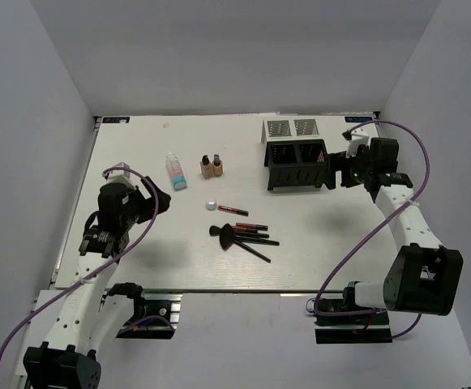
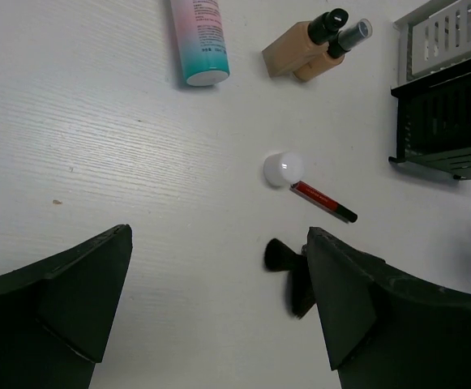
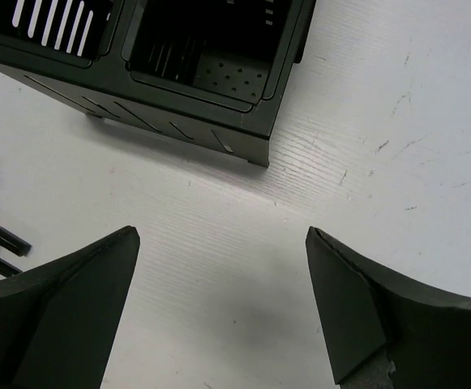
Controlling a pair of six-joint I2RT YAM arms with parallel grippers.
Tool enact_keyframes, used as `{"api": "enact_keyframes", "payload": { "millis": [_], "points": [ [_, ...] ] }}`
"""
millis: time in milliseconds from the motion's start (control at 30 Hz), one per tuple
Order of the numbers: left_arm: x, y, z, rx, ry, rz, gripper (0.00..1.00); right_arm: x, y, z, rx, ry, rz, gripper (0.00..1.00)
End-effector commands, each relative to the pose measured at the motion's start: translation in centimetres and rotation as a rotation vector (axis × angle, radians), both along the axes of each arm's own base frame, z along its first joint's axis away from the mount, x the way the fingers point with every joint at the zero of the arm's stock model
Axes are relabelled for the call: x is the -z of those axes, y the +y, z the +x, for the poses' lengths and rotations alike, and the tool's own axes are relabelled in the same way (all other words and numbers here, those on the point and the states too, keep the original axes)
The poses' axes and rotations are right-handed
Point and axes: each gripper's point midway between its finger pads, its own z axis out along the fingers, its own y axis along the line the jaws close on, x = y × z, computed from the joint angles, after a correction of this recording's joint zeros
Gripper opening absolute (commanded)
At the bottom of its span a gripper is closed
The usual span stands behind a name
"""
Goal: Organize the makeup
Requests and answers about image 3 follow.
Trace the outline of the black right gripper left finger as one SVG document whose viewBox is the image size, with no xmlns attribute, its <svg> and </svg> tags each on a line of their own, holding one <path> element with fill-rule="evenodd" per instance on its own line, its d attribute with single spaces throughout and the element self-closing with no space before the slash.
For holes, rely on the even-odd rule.
<svg viewBox="0 0 471 389">
<path fill-rule="evenodd" d="M 125 226 L 0 280 L 0 388 L 98 388 L 140 247 Z"/>
</svg>

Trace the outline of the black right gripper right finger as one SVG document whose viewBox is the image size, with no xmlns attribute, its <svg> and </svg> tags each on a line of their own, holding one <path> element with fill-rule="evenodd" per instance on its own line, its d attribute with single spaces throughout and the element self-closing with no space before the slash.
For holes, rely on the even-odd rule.
<svg viewBox="0 0 471 389">
<path fill-rule="evenodd" d="M 321 229 L 307 262 L 342 388 L 471 388 L 471 297 L 377 263 Z"/>
</svg>

